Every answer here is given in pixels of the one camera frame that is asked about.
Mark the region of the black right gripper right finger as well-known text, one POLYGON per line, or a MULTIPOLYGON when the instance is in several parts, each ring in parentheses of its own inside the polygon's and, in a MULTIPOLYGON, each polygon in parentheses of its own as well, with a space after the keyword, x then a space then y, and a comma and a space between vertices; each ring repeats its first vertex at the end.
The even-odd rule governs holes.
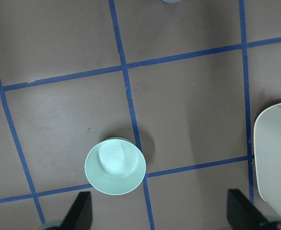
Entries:
POLYGON ((239 189, 227 191, 227 221, 233 230, 275 229, 239 189))

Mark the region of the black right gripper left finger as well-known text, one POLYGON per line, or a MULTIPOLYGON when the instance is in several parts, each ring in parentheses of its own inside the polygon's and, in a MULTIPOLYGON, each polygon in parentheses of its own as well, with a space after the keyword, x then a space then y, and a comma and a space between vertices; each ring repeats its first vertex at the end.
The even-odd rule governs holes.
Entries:
POLYGON ((80 192, 65 216, 62 230, 89 230, 93 223, 91 192, 80 192))

